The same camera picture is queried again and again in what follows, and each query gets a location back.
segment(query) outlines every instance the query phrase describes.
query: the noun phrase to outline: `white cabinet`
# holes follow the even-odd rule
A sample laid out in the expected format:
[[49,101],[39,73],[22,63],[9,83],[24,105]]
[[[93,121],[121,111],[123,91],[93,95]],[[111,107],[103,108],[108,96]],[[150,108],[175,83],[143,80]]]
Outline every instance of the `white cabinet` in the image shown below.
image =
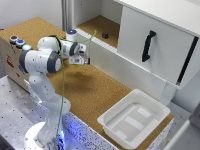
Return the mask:
[[[150,31],[156,35],[147,40]],[[175,85],[183,77],[196,42],[191,34],[123,7],[118,53]],[[144,49],[150,56],[145,62]]]

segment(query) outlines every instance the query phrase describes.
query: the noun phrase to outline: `white plastic bin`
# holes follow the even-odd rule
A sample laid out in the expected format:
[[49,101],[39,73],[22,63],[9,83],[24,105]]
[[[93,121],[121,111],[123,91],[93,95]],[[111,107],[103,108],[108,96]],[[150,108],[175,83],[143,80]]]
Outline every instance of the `white plastic bin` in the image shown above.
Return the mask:
[[98,118],[105,133],[126,149],[136,149],[166,118],[170,109],[133,90]]

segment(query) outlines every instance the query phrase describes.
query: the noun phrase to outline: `robotic arm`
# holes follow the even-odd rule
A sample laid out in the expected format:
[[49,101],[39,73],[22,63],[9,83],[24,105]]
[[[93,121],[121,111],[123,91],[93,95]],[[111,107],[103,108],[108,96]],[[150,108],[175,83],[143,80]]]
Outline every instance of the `robotic arm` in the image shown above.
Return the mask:
[[[44,37],[38,42],[38,51],[23,51],[19,58],[25,72],[30,74],[29,89],[32,89],[32,92],[37,97],[37,101],[47,108],[45,124],[34,139],[34,141],[37,141],[35,144],[41,150],[53,149],[53,141],[56,139],[55,129],[58,128],[57,124],[62,105],[62,96],[55,93],[55,89],[46,76],[46,73],[56,73],[60,69],[60,49],[62,57],[69,58],[70,64],[84,65],[87,60],[86,46],[76,42],[69,42],[77,41],[77,32],[75,30],[67,31],[67,40],[56,41],[55,37]],[[70,107],[70,101],[64,98],[62,114],[68,113]],[[59,127],[59,135],[61,132],[63,132],[62,121]],[[63,144],[64,139],[62,140],[62,144],[57,145],[57,148],[60,150],[67,148]]]

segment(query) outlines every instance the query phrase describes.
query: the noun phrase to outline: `green cable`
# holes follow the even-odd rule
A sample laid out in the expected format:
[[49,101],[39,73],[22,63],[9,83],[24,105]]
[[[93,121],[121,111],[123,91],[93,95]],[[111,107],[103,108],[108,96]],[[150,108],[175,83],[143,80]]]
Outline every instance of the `green cable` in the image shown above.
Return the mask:
[[[58,39],[61,39],[61,40],[64,40],[64,41],[68,41],[68,42],[73,42],[73,43],[83,43],[83,42],[87,42],[87,41],[90,41],[89,42],[89,55],[90,55],[90,43],[92,41],[92,38],[96,35],[97,31],[95,30],[94,31],[94,34],[87,40],[84,40],[84,41],[69,41],[69,40],[66,40],[66,39],[63,39],[63,38],[60,38],[60,37],[57,37]],[[56,40],[56,43],[57,43],[57,46],[59,47],[59,52],[60,52],[60,58],[61,58],[61,63],[62,63],[62,73],[63,73],[63,87],[62,87],[62,105],[61,105],[61,110],[60,110],[60,117],[59,117],[59,121],[58,121],[58,128],[57,128],[57,131],[56,131],[56,139],[54,141],[54,150],[55,150],[55,146],[56,146],[56,142],[57,142],[57,138],[58,138],[58,130],[59,130],[59,127],[60,127],[60,120],[61,120],[61,117],[62,117],[62,111],[63,111],[63,97],[64,97],[64,91],[65,91],[65,70],[64,70],[64,62],[63,62],[63,57],[62,57],[62,53],[61,53],[61,48],[60,48],[60,45],[58,43],[58,39],[55,37],[55,40]]]
[[56,39],[56,43],[59,47],[59,52],[60,52],[60,58],[61,58],[61,63],[62,63],[62,73],[63,73],[63,87],[62,87],[62,105],[61,105],[61,110],[60,110],[60,117],[59,117],[59,121],[58,121],[58,128],[57,128],[57,131],[56,131],[56,139],[54,141],[54,150],[55,150],[55,146],[56,146],[56,142],[57,142],[57,138],[58,138],[58,130],[59,130],[59,127],[60,127],[60,120],[61,120],[61,117],[62,117],[62,110],[63,110],[63,97],[64,97],[64,90],[65,90],[65,70],[64,70],[64,62],[63,62],[63,57],[62,57],[62,53],[61,53],[61,48],[59,46],[59,43],[58,43],[58,39]]

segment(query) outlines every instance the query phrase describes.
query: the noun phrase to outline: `black handle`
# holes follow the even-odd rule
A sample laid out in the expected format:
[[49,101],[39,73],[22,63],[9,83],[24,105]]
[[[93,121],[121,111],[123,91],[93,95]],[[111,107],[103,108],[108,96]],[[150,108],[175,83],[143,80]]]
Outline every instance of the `black handle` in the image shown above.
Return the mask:
[[149,47],[151,44],[151,38],[154,37],[155,35],[156,35],[156,32],[150,31],[149,35],[147,36],[147,39],[146,39],[145,45],[144,45],[144,51],[142,54],[142,62],[145,62],[150,58],[150,56],[148,55]]

